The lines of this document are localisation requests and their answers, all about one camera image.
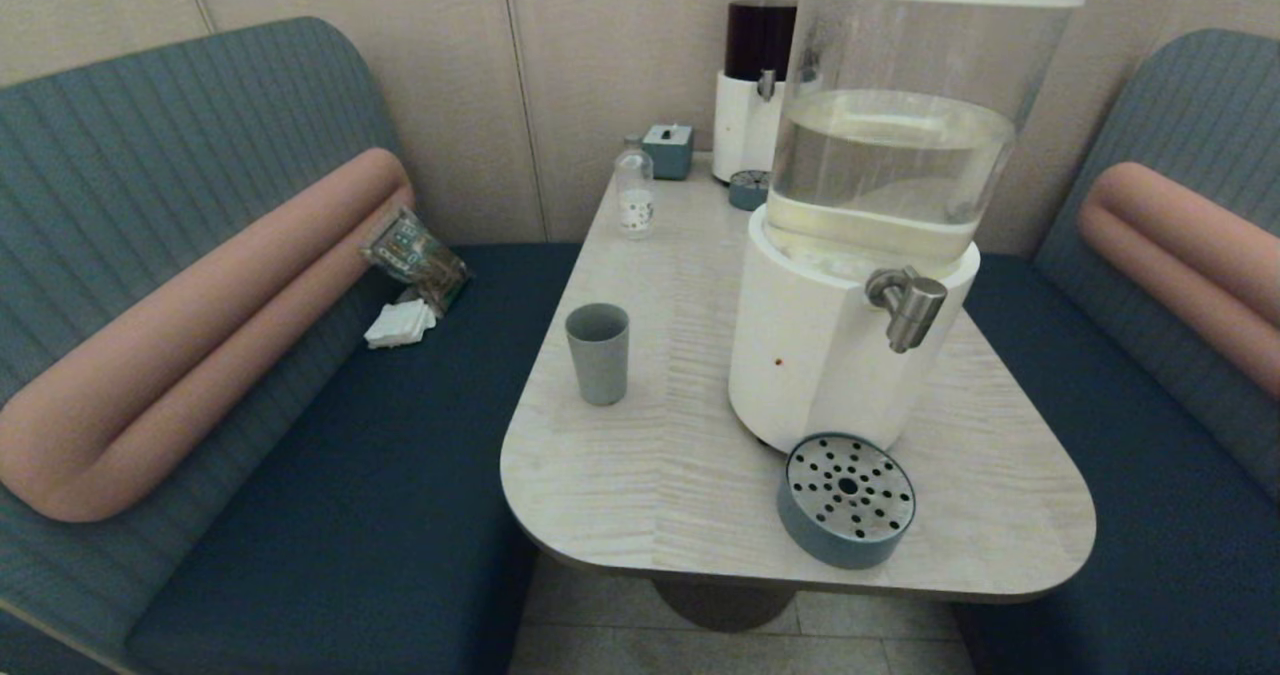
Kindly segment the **dark drink dispenser white base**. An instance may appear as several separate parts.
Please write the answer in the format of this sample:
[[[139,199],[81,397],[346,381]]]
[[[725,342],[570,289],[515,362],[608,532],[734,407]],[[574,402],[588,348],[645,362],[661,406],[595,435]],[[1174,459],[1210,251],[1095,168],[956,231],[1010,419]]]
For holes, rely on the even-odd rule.
[[[716,82],[713,175],[771,172],[785,100],[797,0],[730,0]]]

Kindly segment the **clear water dispenser white base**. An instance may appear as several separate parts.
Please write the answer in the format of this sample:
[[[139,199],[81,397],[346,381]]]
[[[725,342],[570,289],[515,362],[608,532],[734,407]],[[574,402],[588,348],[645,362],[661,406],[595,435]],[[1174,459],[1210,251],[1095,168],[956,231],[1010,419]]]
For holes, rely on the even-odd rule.
[[[902,434],[980,265],[975,236],[1087,0],[797,0],[771,192],[750,218],[730,402],[780,451]],[[948,289],[895,354],[865,283]]]

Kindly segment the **pink bolster cushion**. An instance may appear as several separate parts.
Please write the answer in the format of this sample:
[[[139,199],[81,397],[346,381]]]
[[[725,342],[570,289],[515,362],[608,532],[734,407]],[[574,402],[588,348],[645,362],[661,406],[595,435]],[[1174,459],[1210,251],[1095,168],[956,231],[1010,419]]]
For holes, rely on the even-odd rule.
[[[369,270],[361,242],[413,204],[369,149],[204,255],[0,409],[0,485],[60,523],[157,489]]]
[[[1280,402],[1280,236],[1138,163],[1076,211],[1084,242]]]

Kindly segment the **small blue box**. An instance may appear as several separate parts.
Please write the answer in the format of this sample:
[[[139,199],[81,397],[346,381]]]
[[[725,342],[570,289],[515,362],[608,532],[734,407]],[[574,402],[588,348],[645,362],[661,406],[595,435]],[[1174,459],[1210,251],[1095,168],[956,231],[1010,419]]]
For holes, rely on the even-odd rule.
[[[654,124],[643,137],[643,150],[658,181],[685,181],[692,169],[694,128],[678,123]]]

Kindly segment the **blue drip tray metal grate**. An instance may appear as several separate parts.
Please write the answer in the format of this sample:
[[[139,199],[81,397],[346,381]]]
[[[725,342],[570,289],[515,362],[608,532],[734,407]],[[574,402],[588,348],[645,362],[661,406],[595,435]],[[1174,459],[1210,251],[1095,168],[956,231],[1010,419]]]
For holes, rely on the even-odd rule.
[[[887,561],[916,515],[906,471],[869,441],[820,432],[792,447],[776,510],[790,538],[833,567],[863,570]]]

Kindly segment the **clear snack packet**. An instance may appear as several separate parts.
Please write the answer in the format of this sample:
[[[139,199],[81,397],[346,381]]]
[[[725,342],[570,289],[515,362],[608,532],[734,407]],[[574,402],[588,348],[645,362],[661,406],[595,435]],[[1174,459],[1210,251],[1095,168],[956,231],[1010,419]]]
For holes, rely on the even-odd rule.
[[[392,209],[372,228],[360,252],[416,293],[438,319],[448,314],[472,278],[463,259],[406,206]]]

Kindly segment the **grey-blue plastic cup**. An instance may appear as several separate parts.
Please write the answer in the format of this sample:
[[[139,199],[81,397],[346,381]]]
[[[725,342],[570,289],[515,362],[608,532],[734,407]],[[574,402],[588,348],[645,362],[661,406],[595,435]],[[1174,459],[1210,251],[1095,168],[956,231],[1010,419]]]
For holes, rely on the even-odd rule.
[[[628,387],[630,318],[614,304],[586,304],[564,320],[581,397],[594,406],[625,398]]]

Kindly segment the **small clear bottle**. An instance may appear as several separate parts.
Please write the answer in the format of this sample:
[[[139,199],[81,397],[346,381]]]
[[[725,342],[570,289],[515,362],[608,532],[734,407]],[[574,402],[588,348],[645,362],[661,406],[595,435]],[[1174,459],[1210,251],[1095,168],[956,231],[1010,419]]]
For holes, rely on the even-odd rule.
[[[640,134],[623,138],[623,151],[614,160],[613,184],[620,206],[620,232],[628,240],[644,240],[654,231],[654,163]]]

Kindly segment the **small blue drip tray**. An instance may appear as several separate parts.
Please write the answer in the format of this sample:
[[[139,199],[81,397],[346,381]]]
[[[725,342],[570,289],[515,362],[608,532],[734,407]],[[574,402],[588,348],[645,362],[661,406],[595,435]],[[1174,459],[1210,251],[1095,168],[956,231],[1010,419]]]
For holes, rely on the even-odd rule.
[[[728,202],[732,207],[751,213],[767,202],[769,192],[771,172],[736,172],[730,178]]]

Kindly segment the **teal upholstered bench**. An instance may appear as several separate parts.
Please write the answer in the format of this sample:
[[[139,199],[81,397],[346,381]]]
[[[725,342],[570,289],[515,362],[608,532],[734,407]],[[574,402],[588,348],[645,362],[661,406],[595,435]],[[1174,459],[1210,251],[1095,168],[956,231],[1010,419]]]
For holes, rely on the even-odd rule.
[[[1036,256],[984,257],[966,311],[1079,468],[1097,533],[1050,594],[954,611],[980,675],[1280,675],[1280,400],[1080,236],[1124,163],[1280,238],[1280,40],[1166,44]],[[1280,305],[1280,245],[1266,264]]]
[[[0,90],[0,409],[127,309],[369,149],[387,101],[296,18]],[[0,485],[0,612],[152,675],[504,675],[535,558],[504,434],[575,245],[465,247],[416,345],[365,275],[150,496],[60,523]]]

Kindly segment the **metal dispenser tap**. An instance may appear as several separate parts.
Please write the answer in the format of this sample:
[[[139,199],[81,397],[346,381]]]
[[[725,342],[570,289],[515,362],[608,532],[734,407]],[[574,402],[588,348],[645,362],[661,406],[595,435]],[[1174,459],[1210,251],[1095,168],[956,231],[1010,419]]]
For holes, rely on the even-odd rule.
[[[890,315],[886,327],[890,348],[895,354],[906,354],[927,337],[948,297],[948,289],[913,266],[886,268],[870,274],[865,297],[870,305]]]

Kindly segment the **white folded napkins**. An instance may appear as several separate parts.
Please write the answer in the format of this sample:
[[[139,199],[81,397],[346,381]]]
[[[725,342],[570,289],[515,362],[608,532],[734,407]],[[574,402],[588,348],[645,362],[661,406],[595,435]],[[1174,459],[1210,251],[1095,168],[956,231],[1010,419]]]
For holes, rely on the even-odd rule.
[[[388,304],[364,333],[370,350],[419,343],[436,325],[436,315],[424,300]]]

